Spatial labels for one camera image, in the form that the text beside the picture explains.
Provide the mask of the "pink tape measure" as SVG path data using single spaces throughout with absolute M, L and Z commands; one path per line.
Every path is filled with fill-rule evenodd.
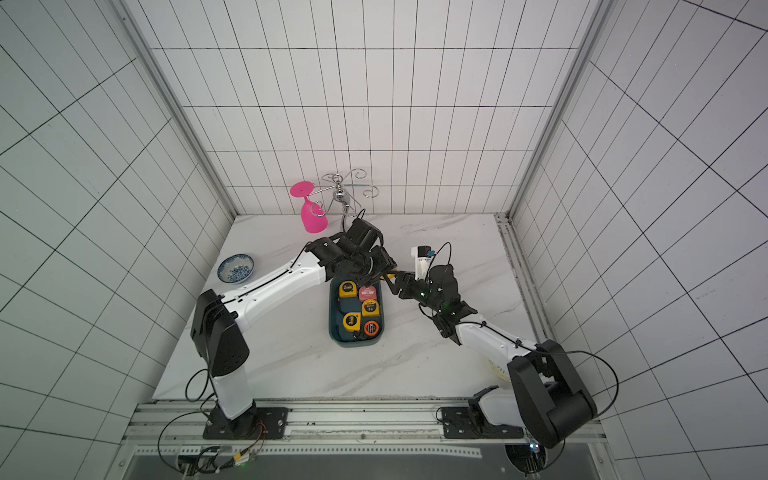
M 358 298 L 361 301 L 377 300 L 378 299 L 377 288 L 375 286 L 361 287 L 358 290 Z

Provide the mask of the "teal plastic storage box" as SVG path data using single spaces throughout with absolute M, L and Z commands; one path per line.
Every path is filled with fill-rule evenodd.
M 364 286 L 351 277 L 333 279 L 329 287 L 328 331 L 342 347 L 379 341 L 385 330 L 381 283 Z

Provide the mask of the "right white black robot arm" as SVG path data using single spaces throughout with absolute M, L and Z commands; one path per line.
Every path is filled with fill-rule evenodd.
M 383 279 L 393 295 L 428 309 L 442 337 L 507 370 L 511 389 L 493 388 L 477 400 L 483 421 L 523 428 L 551 448 L 598 416 L 570 354 L 553 340 L 525 340 L 487 321 L 461 298 L 452 266 L 434 267 L 422 278 L 394 271 Z

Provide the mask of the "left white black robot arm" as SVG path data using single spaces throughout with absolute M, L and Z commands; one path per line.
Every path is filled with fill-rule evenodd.
M 191 339 L 205 361 L 228 421 L 255 411 L 245 363 L 250 349 L 244 333 L 278 306 L 336 277 L 350 277 L 366 286 L 396 267 L 384 248 L 382 232 L 365 219 L 348 230 L 308 242 L 280 268 L 244 286 L 218 294 L 201 293 L 194 308 Z

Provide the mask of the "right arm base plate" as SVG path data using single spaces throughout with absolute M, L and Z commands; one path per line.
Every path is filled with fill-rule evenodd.
M 519 426 L 493 425 L 478 407 L 440 407 L 436 418 L 443 428 L 443 436 L 453 440 L 522 439 L 524 430 Z

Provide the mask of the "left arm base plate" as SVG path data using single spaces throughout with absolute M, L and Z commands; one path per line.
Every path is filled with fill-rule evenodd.
M 208 414 L 203 432 L 206 440 L 278 440 L 284 436 L 288 409 L 284 407 L 257 407 L 253 404 L 235 419 L 224 415 L 221 407 L 214 407 Z

